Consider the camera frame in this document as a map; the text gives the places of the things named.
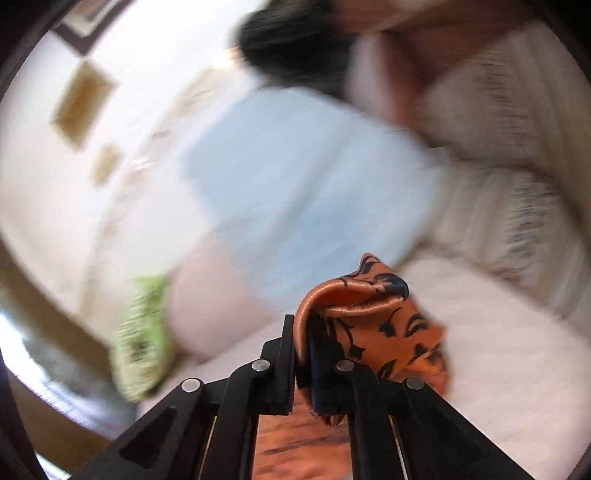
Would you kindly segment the wooden door with glass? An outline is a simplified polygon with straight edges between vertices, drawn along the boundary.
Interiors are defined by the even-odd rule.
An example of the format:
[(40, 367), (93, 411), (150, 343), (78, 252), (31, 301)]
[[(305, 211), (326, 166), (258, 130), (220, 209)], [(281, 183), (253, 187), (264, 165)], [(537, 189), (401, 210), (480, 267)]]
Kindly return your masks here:
[(135, 420), (105, 347), (57, 309), (1, 251), (1, 353), (34, 450), (75, 473)]

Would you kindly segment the black furry garment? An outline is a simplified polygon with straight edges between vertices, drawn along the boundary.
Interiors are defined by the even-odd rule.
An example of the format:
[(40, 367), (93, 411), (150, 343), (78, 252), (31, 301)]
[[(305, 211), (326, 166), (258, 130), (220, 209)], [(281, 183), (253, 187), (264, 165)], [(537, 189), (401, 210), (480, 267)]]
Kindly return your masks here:
[(356, 37), (332, 23), (331, 1), (270, 1), (238, 29), (242, 58), (270, 84), (344, 96)]

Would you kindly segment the striped floral cushion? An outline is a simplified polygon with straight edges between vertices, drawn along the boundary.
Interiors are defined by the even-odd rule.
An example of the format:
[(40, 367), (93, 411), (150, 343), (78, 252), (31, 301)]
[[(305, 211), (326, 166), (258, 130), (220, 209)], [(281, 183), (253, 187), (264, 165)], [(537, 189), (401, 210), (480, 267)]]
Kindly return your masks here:
[(447, 75), (423, 105), (452, 155), (450, 198), (429, 242), (590, 328), (590, 85), (533, 21)]

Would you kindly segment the green white patterned pillow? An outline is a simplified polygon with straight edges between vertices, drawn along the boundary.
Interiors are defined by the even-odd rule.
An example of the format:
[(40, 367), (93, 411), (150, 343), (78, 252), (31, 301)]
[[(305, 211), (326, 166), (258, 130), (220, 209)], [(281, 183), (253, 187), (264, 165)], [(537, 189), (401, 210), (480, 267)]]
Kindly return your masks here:
[(175, 364), (167, 326), (165, 276), (138, 277), (119, 323), (109, 360), (116, 389), (130, 403), (148, 397)]

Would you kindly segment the beige wall switch plate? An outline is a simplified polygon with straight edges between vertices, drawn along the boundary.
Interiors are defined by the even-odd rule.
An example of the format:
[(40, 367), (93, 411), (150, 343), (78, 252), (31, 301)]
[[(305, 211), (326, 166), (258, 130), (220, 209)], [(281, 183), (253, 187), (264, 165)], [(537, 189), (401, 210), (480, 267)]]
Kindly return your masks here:
[(113, 145), (104, 145), (98, 152), (93, 170), (91, 181), (94, 187), (105, 185), (114, 171), (117, 169), (121, 160), (120, 151)]

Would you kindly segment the framed wall picture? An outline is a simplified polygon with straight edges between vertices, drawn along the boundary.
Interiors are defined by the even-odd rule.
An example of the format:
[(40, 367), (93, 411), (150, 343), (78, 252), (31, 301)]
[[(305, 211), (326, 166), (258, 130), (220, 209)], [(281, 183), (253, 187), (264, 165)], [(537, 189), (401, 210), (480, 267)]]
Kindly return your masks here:
[(117, 84), (89, 60), (72, 74), (50, 124), (74, 151), (80, 151)]

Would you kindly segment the orange black floral blouse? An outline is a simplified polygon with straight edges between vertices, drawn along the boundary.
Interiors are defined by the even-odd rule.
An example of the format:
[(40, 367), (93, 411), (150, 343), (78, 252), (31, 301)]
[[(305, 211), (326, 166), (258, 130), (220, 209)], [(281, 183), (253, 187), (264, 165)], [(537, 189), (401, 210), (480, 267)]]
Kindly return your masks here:
[[(372, 254), (363, 255), (355, 272), (318, 285), (301, 301), (294, 319), (300, 366), (310, 351), (304, 342), (315, 332), (382, 380), (418, 377), (440, 395), (449, 391), (443, 326), (418, 309), (406, 283)], [(350, 471), (345, 418), (315, 415), (304, 382), (297, 384), (290, 416), (260, 420), (254, 478), (342, 479)]]

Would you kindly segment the pink quilted bolster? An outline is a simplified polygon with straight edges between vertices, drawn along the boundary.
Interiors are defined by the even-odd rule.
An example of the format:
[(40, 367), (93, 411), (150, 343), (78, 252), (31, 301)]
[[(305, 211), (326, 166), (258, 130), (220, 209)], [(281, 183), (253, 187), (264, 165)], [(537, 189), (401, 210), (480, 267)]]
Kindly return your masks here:
[(249, 278), (214, 235), (197, 242), (170, 275), (168, 330), (183, 356), (212, 361), (250, 340), (280, 334), (283, 315), (256, 297)]

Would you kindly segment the light blue pillow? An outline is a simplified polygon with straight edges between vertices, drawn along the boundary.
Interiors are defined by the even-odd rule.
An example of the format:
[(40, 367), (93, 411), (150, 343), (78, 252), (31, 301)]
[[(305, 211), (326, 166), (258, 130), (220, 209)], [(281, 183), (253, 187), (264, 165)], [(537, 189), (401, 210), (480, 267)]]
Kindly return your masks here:
[(224, 249), (280, 311), (355, 270), (365, 253), (403, 259), (448, 175), (411, 133), (297, 88), (249, 92), (182, 166)]

